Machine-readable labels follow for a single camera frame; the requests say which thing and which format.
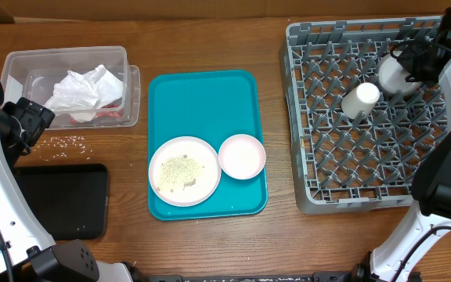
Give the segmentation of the grey bowl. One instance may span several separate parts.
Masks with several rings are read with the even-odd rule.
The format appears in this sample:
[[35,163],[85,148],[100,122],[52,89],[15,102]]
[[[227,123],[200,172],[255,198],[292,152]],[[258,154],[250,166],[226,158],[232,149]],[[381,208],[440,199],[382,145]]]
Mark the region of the grey bowl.
[[410,73],[390,54],[384,56],[377,67],[378,84],[383,92],[390,96],[395,94],[408,96],[421,87],[420,82],[406,81]]

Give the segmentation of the white napkin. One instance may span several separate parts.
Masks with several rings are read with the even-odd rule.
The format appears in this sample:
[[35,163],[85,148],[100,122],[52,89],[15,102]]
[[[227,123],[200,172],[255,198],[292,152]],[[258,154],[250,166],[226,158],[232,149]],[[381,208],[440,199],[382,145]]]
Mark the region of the white napkin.
[[99,112],[92,110],[110,106],[122,97],[123,86],[123,81],[103,64],[84,74],[69,70],[62,81],[54,84],[52,96],[45,107],[54,113],[74,110],[70,115],[75,122],[89,122],[99,115]]

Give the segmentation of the white cup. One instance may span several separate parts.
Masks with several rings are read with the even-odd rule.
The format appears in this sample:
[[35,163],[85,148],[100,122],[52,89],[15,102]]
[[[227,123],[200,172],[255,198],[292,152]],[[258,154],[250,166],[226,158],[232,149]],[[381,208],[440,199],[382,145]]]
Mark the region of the white cup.
[[379,88],[369,82],[355,87],[341,101],[341,109],[351,119],[356,119],[360,112],[368,115],[380,98]]

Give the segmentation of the red snack wrapper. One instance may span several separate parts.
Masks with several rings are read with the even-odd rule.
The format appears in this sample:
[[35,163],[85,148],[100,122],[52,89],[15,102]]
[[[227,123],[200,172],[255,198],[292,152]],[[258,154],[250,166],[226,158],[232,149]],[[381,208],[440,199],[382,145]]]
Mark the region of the red snack wrapper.
[[123,110],[112,110],[112,111],[102,111],[97,113],[79,113],[79,114],[71,114],[70,122],[72,124],[80,124],[93,121],[96,118],[122,118],[124,115]]

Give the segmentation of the white plate with crumbs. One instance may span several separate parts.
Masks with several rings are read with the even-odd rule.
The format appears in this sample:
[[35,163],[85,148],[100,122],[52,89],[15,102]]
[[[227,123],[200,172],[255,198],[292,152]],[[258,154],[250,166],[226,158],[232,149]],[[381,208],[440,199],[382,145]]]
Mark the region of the white plate with crumbs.
[[216,150],[192,136],[168,140],[153,154],[148,167],[152,191],[176,207],[206,201],[216,191],[221,175]]

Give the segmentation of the pink small bowl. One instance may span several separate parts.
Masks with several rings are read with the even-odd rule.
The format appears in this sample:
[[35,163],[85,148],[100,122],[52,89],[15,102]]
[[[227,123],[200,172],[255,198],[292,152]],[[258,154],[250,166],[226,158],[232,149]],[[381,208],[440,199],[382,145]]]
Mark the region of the pink small bowl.
[[253,136],[236,134],[220,146],[218,160],[228,176],[238,179],[253,179],[265,167],[266,152],[262,143]]

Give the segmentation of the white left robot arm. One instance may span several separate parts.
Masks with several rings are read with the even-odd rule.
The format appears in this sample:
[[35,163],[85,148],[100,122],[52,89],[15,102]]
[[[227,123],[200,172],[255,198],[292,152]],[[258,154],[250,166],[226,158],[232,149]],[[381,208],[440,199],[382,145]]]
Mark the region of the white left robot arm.
[[105,263],[80,240],[57,244],[15,180],[14,165],[52,124],[54,113],[0,86],[0,281],[146,281],[134,265]]

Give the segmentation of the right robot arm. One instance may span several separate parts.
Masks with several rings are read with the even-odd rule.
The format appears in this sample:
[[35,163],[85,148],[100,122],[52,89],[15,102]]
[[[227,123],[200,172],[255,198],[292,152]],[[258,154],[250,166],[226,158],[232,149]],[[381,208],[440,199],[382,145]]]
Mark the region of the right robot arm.
[[391,48],[407,82],[438,84],[446,104],[447,133],[415,171],[413,202],[389,238],[345,276],[346,281],[419,281],[414,266],[451,231],[451,7],[433,40],[413,39]]

